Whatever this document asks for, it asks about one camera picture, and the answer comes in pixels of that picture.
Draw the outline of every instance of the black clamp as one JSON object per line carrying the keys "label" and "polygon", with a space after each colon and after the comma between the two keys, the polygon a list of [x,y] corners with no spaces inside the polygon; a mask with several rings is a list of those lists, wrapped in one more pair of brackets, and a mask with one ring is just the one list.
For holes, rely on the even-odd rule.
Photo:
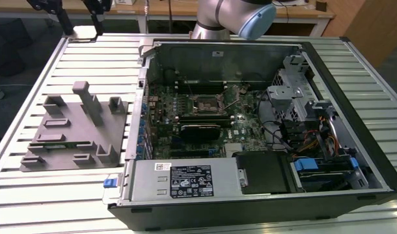
{"label": "black clamp", "polygon": [[104,20],[102,14],[109,11],[112,7],[112,0],[81,0],[92,18],[93,26],[97,36],[102,35],[104,28],[101,21]]}
{"label": "black clamp", "polygon": [[56,20],[64,30],[64,34],[70,36],[73,34],[73,25],[70,24],[66,12],[62,8],[61,0],[26,0],[31,8],[37,11],[46,11],[49,17]]}

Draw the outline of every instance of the metal table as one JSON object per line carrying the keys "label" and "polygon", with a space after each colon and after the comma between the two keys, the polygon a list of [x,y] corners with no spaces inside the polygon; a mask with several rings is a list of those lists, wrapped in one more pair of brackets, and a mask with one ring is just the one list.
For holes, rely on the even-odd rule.
{"label": "metal table", "polygon": [[[60,40],[0,143],[0,233],[130,233],[101,202],[102,180],[109,174],[121,172],[121,167],[30,173],[19,172],[18,167],[45,113],[41,103],[46,94],[61,94],[68,102],[78,101],[70,87],[76,80],[85,80],[90,84],[89,92],[97,94],[98,101],[108,100],[110,96],[133,101],[141,38],[181,39],[187,35],[106,34],[89,44],[68,44],[65,39]],[[397,95],[351,43],[342,42],[339,38],[264,37],[260,40],[312,43],[397,169]],[[316,85],[326,97],[319,81]],[[129,126],[130,112],[126,114]],[[354,233],[359,230],[364,233],[397,233],[397,200],[363,207],[336,219],[165,232],[255,234],[275,231],[312,234]]]}

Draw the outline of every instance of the barcode sticker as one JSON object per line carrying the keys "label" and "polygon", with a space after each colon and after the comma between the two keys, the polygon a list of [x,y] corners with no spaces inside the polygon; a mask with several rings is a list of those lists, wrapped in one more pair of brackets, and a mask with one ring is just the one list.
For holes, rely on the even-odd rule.
{"label": "barcode sticker", "polygon": [[170,168],[170,163],[165,162],[165,163],[154,163],[154,170],[156,171],[168,171]]}

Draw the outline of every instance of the red wire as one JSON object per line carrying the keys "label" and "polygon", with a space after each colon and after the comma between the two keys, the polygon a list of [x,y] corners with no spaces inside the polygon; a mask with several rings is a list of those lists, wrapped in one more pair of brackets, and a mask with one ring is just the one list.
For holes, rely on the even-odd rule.
{"label": "red wire", "polygon": [[303,136],[303,144],[305,143],[307,141],[307,136],[308,136],[308,133],[314,133],[314,132],[318,132],[316,130],[309,130],[305,132],[304,136]]}

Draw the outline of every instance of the wooden panel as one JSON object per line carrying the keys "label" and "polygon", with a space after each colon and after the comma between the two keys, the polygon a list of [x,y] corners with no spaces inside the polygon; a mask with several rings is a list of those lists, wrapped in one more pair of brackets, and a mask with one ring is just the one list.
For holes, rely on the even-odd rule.
{"label": "wooden panel", "polygon": [[397,47],[397,0],[367,0],[344,36],[376,67]]}
{"label": "wooden panel", "polygon": [[364,0],[324,0],[327,8],[335,13],[322,33],[323,37],[339,37],[344,34],[348,25],[364,3]]}
{"label": "wooden panel", "polygon": [[397,0],[326,0],[336,17],[323,36],[348,37],[376,67],[397,46]]}

